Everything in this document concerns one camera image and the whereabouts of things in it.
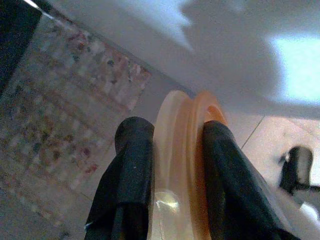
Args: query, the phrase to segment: black object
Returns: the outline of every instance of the black object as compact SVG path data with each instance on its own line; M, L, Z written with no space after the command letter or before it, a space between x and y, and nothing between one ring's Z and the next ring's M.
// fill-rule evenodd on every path
M310 185L310 171L313 162L311 150L304 146L293 147L281 157L282 167L280 188L294 195L297 190L320 192L319 186Z
M145 240L153 185L154 126L125 119L115 134L116 156L103 174L86 222L85 240Z
M48 12L51 6L33 0ZM23 0L0 1L0 97L32 38L42 13Z
M211 236L222 240L297 240L268 185L217 121L203 129L206 198Z

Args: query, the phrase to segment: floral rug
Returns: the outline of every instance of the floral rug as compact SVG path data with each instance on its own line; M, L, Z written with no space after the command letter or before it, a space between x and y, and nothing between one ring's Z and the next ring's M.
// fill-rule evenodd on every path
M151 75L52 14L0 100L0 187L59 225Z

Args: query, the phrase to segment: patterned rug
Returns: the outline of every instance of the patterned rug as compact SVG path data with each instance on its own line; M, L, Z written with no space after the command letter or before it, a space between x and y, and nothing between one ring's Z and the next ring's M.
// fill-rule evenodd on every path
M0 187L59 225L151 75L51 14L0 101Z

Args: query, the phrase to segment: white wall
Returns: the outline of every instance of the white wall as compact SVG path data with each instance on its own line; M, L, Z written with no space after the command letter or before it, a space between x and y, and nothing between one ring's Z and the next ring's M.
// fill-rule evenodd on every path
M320 118L317 1L49 2L228 110Z

